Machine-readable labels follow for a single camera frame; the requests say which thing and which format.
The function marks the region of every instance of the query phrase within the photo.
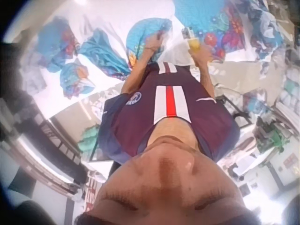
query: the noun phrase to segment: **jersey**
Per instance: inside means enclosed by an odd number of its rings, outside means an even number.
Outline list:
[[[203,152],[217,162],[231,151],[240,129],[220,102],[211,98],[189,67],[171,63],[147,66],[140,89],[105,102],[98,143],[123,164],[144,151],[155,125],[179,117],[190,124]]]

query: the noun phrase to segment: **red stripe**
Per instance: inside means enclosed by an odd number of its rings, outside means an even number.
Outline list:
[[[165,66],[165,73],[170,73],[169,64],[167,62],[164,62],[164,66]]]
[[[166,86],[167,117],[177,116],[173,87]]]

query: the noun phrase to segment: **white stripe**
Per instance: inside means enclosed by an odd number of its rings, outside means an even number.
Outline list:
[[[188,114],[188,105],[182,87],[173,86],[173,92],[177,116],[191,123],[191,119]]]
[[[155,105],[154,105],[154,121],[156,124],[161,119],[167,116],[167,105],[166,105],[166,87],[157,86],[155,94]]]
[[[159,66],[159,73],[158,74],[165,74],[165,66],[164,66],[164,63],[163,62],[160,62],[158,64]]]
[[[174,66],[174,64],[168,62],[168,65],[169,65],[169,68],[170,68],[170,72],[171,72],[171,73],[177,73],[177,69],[176,69],[176,67]]]
[[[203,97],[203,98],[199,98],[199,99],[196,100],[196,102],[199,102],[199,101],[214,101],[215,104],[217,103],[215,101],[215,99],[212,98],[212,97]]]

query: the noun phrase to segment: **blue sleeve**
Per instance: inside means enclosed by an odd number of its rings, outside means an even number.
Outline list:
[[[124,164],[128,161],[129,156],[121,147],[116,139],[113,130],[111,129],[113,119],[120,109],[126,104],[129,99],[129,94],[120,94],[116,97],[105,101],[104,112],[102,115],[102,122],[98,134],[98,144],[100,149],[110,159]]]

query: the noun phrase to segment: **person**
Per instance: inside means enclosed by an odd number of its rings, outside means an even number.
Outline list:
[[[99,146],[122,166],[77,224],[258,224],[216,165],[240,131],[214,98],[209,49],[190,50],[198,82],[188,67],[148,65],[162,41],[147,39],[121,94],[105,102]]]

